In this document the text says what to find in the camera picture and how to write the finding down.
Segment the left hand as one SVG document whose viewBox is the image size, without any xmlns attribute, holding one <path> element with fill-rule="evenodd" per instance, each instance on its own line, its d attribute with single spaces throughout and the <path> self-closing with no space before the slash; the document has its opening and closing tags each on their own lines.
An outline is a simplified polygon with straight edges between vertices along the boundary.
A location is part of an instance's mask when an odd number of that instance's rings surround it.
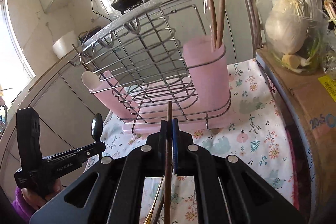
<svg viewBox="0 0 336 224">
<path fill-rule="evenodd" d="M 21 189 L 21 194 L 23 196 L 23 199 L 27 202 L 28 205 L 30 205 L 34 210 L 38 210 L 42 206 L 44 206 L 47 202 L 49 202 L 49 200 L 51 200 L 57 194 L 59 194 L 62 190 L 63 190 L 62 182 L 60 179 L 57 179 L 53 184 L 51 192 L 45 197 L 41 197 L 34 191 L 27 188 Z"/>
</svg>

